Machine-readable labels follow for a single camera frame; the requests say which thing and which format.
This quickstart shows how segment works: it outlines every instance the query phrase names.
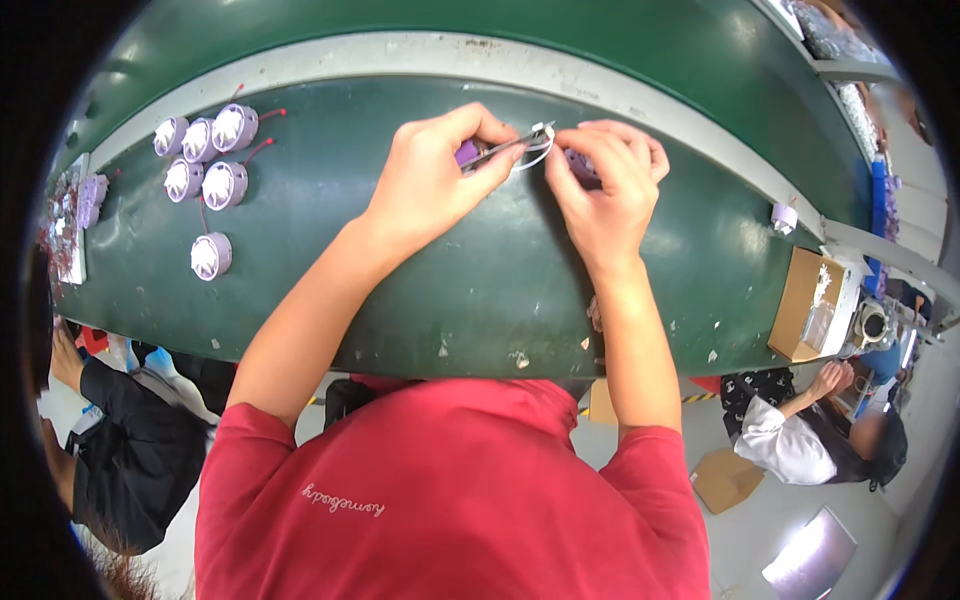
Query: left hand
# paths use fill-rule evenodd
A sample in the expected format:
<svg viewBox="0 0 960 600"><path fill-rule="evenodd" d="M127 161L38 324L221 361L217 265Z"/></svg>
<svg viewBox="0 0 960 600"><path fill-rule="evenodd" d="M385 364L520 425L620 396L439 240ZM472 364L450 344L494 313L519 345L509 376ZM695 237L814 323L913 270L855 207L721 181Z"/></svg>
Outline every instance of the left hand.
<svg viewBox="0 0 960 600"><path fill-rule="evenodd" d="M54 327L54 350L50 357L50 371L53 376L80 391L80 375L84 371L84 361L77 352L73 337L66 327Z"/></svg>
<svg viewBox="0 0 960 600"><path fill-rule="evenodd" d="M420 250L503 183L525 150L517 144L464 177L453 153L472 137L497 145L518 139L519 133L479 103L405 123L397 130L370 206L361 217L378 239L406 255Z"/></svg>

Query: red wire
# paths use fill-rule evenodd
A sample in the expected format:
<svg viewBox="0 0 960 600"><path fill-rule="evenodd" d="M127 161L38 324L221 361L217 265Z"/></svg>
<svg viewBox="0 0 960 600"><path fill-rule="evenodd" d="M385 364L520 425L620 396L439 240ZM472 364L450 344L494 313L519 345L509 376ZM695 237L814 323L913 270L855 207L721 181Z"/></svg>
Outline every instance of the red wire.
<svg viewBox="0 0 960 600"><path fill-rule="evenodd" d="M267 117L272 117L272 116L274 116L275 114L282 114L283 116L287 116L287 109L286 109L286 108L278 108L277 110L271 110L270 112L265 112L265 113L263 113L263 114L260 115L260 118L259 118L258 120L259 120L259 121L262 121L262 120L266 119Z"/></svg>
<svg viewBox="0 0 960 600"><path fill-rule="evenodd" d="M236 99L237 94L240 93L240 90L241 90L241 89L243 89L243 84L238 85L237 88L236 88L235 90L233 90L233 95L230 96L230 99L229 99L229 100L227 100L227 104L232 103L232 102Z"/></svg>
<svg viewBox="0 0 960 600"><path fill-rule="evenodd" d="M206 228L206 203L203 194L200 196L200 218L204 222L204 233L209 235L210 230Z"/></svg>
<svg viewBox="0 0 960 600"><path fill-rule="evenodd" d="M274 143L274 139L272 137L268 137L266 141L260 142L260 145L254 148L253 152L251 152L250 155L247 156L247 159L243 161L243 167L245 169L247 168L247 163L250 162L250 159L253 158L253 155L259 152L261 148L263 148L264 146L269 146L270 144L273 144L273 143Z"/></svg>

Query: red t-shirt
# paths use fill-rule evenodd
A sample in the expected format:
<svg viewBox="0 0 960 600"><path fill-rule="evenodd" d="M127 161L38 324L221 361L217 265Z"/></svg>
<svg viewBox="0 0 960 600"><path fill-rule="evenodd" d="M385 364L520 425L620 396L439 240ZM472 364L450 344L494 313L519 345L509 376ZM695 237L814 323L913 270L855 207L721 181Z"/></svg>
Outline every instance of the red t-shirt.
<svg viewBox="0 0 960 600"><path fill-rule="evenodd" d="M226 410L200 480L197 597L707 598L708 543L675 431L599 472L548 381L448 379L297 448Z"/></svg>

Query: black jacket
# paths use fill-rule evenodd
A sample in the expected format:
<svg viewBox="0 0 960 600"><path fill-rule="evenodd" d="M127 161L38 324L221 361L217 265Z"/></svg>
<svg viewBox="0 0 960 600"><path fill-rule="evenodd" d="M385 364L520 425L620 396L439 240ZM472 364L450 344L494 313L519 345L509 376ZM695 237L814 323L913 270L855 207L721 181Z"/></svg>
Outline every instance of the black jacket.
<svg viewBox="0 0 960 600"><path fill-rule="evenodd" d="M105 418L67 440L68 452L79 449L73 520L112 550L146 552L163 541L200 477L209 425L96 358L84 366L80 392Z"/></svg>

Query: open cardboard box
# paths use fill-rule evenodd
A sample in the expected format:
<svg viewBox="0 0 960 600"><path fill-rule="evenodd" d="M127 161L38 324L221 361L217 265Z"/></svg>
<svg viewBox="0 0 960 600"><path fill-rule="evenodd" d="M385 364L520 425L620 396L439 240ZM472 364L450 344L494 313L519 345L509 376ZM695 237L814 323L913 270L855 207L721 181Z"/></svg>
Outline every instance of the open cardboard box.
<svg viewBox="0 0 960 600"><path fill-rule="evenodd" d="M816 349L805 342L802 336L806 319L813 307L813 296L822 266L827 267L830 275L823 301L829 302L834 310L823 346ZM847 269L831 258L803 248L794 248L786 284L783 286L783 296L780 297L780 308L777 310L777 318L770 331L767 346L795 363L832 356L839 352L856 311L861 280L860 273Z"/></svg>

